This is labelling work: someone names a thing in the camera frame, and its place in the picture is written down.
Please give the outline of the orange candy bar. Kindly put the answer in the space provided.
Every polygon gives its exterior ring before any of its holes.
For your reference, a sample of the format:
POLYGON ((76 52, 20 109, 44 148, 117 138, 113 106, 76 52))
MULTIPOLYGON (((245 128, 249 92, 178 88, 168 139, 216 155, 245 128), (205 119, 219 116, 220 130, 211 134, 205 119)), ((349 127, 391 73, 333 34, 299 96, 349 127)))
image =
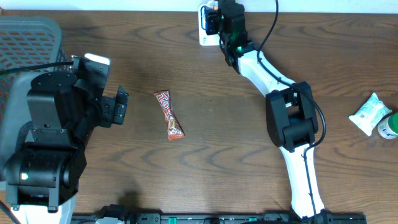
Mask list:
POLYGON ((168 90, 162 90, 155 92, 154 96, 164 113, 169 141, 184 138, 185 133, 172 108, 170 92, 168 90))

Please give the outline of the green lid jar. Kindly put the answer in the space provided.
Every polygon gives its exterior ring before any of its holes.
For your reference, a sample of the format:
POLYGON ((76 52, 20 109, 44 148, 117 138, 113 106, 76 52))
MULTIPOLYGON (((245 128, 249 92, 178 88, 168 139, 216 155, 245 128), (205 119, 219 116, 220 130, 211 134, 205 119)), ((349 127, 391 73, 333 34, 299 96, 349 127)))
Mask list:
POLYGON ((385 139, 395 139, 398 135, 397 130, 397 117, 398 114, 395 113, 389 117, 383 119, 377 126, 378 133, 385 139))

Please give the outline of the orange white tissue pack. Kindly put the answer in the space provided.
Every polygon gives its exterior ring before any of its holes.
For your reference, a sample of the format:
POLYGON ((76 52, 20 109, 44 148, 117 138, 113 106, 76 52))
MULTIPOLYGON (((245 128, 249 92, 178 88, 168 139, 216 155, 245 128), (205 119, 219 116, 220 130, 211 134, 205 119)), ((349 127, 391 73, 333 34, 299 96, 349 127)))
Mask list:
POLYGON ((214 1, 214 0, 208 1, 208 2, 205 4, 205 6, 206 6, 206 7, 209 7, 209 8, 212 8, 212 9, 214 9, 214 10, 217 10, 217 9, 218 9, 218 1, 214 1))

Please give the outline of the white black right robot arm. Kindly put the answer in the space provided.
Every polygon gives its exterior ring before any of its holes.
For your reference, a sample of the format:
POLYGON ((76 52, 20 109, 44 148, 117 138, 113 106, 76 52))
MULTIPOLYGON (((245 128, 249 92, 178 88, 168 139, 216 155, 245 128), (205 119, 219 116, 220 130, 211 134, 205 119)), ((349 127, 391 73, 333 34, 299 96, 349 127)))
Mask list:
POLYGON ((319 223, 325 207, 314 165, 323 140, 325 117, 307 82, 297 83, 276 69, 262 52, 264 44, 249 40, 245 8, 236 1, 208 1, 198 9, 200 44, 219 46, 226 63, 247 78, 266 100, 268 135, 284 157, 296 222, 319 223))

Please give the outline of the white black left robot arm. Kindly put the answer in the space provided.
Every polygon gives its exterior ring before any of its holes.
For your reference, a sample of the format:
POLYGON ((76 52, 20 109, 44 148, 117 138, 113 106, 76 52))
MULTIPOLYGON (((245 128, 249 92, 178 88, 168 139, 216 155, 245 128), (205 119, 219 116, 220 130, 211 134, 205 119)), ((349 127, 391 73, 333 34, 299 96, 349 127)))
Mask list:
POLYGON ((124 122, 128 92, 103 94, 110 59, 85 54, 67 65, 62 71, 60 63, 51 63, 49 72, 17 93, 28 117, 16 111, 10 118, 5 139, 11 139, 11 155, 2 167, 1 210, 13 223, 70 223, 93 130, 124 122))

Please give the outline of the white barcode scanner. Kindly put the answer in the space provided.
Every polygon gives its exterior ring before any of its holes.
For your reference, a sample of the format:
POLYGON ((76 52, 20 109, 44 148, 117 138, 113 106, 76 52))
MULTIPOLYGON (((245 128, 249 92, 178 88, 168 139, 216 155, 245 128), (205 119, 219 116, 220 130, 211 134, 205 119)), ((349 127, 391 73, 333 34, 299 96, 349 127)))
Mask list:
POLYGON ((205 17, 203 15, 203 8, 206 3, 201 4, 198 8, 198 33, 199 33, 199 43, 202 46, 216 46, 219 44, 220 37, 218 34, 207 35, 204 30, 205 17))

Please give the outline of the dark grey plastic basket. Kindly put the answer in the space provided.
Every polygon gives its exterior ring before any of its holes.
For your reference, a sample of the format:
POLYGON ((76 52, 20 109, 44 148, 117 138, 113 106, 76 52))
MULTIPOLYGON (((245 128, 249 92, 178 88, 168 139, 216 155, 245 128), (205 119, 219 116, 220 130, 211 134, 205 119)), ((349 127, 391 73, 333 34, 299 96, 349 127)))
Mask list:
MULTIPOLYGON (((54 20, 1 17, 2 72, 67 61, 69 58, 62 49, 62 30, 54 20)), ((60 75, 61 83, 65 83, 71 74, 69 65, 59 65, 1 75, 1 183, 6 181, 6 163, 16 151, 21 127, 31 121, 38 130, 60 129, 53 121, 44 123, 30 112, 28 92, 32 81, 41 75, 53 81, 54 76, 60 75)))

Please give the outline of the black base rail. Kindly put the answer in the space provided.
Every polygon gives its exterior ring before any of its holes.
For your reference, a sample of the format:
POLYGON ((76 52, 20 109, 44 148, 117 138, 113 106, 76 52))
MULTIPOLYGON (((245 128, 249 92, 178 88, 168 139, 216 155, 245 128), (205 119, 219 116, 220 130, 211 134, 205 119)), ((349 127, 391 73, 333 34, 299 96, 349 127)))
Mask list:
POLYGON ((130 210, 122 205, 108 205, 92 214, 74 214, 72 224, 255 224, 255 223, 319 223, 366 224, 360 213, 330 213, 322 210, 311 218, 299 218, 292 211, 274 210, 264 213, 163 213, 160 210, 130 210))

